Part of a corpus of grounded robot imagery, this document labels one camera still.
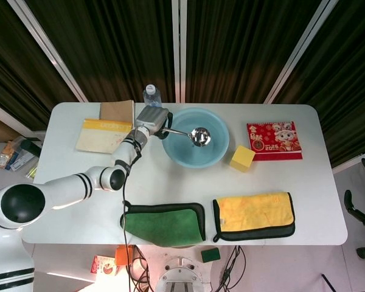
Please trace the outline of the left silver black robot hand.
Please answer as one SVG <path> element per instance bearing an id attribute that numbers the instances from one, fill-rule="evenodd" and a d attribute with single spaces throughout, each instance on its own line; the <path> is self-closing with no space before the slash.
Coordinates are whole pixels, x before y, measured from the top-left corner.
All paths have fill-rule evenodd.
<path id="1" fill-rule="evenodd" d="M 164 128 L 171 128 L 172 122 L 173 113 L 167 108 L 147 105 L 137 116 L 135 128 L 163 140 L 169 135 Z"/>

